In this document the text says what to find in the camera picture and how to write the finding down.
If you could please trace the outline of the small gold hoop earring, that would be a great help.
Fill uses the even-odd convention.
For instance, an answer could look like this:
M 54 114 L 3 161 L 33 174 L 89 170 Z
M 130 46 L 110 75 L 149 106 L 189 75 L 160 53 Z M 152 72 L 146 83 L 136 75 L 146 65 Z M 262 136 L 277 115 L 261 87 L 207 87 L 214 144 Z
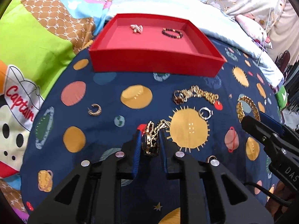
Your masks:
M 102 113 L 102 108 L 98 104 L 92 104 L 91 108 L 88 108 L 88 114 L 91 116 L 99 116 Z

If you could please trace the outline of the green cushion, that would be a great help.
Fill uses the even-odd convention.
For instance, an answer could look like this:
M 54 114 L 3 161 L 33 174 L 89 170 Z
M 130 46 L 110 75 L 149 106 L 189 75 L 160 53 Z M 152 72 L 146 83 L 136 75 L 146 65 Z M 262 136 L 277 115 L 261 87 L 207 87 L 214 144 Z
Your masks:
M 288 93 L 284 86 L 281 86 L 277 93 L 275 94 L 278 107 L 280 110 L 283 110 L 287 106 Z

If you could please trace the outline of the dark red chair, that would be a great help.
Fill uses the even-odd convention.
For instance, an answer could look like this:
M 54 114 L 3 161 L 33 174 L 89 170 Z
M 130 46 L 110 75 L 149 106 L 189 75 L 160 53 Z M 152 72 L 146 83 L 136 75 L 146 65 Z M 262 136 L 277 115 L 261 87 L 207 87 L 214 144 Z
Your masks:
M 286 50 L 285 52 L 277 56 L 275 64 L 277 65 L 279 70 L 283 73 L 289 61 L 290 61 L 290 52 Z

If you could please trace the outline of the navy planet print bedsheet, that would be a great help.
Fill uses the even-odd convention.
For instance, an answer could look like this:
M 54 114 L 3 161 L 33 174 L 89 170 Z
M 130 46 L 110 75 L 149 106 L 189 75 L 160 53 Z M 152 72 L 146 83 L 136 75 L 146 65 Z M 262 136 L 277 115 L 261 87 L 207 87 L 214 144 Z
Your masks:
M 170 123 L 167 140 L 199 161 L 215 156 L 241 182 L 274 191 L 263 145 L 242 130 L 236 105 L 249 97 L 280 121 L 277 100 L 256 60 L 212 40 L 226 62 L 214 78 L 162 73 L 96 73 L 88 51 L 60 75 L 38 112 L 21 167 L 21 195 L 33 211 L 82 161 L 118 152 L 149 121 Z M 99 116 L 88 114 L 98 104 Z

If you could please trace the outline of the pink cartoon pillow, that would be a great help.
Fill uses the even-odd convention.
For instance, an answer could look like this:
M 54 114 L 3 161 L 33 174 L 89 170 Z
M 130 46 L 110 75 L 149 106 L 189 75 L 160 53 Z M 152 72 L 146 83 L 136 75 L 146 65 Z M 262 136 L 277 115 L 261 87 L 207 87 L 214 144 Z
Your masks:
M 261 47 L 272 49 L 272 43 L 266 34 L 266 31 L 253 19 L 244 15 L 235 16 L 235 20 L 239 23 L 245 33 L 251 37 Z

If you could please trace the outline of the light blue quilt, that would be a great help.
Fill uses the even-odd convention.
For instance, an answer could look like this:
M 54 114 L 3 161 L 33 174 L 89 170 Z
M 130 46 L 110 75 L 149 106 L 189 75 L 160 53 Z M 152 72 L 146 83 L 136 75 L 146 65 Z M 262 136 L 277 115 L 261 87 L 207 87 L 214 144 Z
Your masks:
M 191 21 L 204 34 L 218 39 L 256 60 L 268 83 L 276 88 L 284 83 L 283 73 L 271 57 L 241 28 L 235 17 L 198 0 L 113 0 L 106 20 L 117 14 L 165 15 Z

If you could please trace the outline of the red shallow tray box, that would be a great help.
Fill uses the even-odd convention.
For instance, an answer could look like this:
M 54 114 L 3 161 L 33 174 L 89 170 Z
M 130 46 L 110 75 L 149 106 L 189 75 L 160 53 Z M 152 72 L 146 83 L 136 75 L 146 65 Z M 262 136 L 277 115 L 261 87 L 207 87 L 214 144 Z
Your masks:
M 191 21 L 117 14 L 89 47 L 95 72 L 156 72 L 215 77 L 226 62 Z

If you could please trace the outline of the colourful monkey cartoon blanket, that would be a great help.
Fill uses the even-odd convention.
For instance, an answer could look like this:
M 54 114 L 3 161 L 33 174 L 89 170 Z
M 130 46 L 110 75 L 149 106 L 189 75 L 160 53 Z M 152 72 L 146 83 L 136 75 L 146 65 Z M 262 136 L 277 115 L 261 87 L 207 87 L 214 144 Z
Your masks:
M 1 0 L 1 223 L 26 223 L 19 175 L 33 121 L 112 0 Z

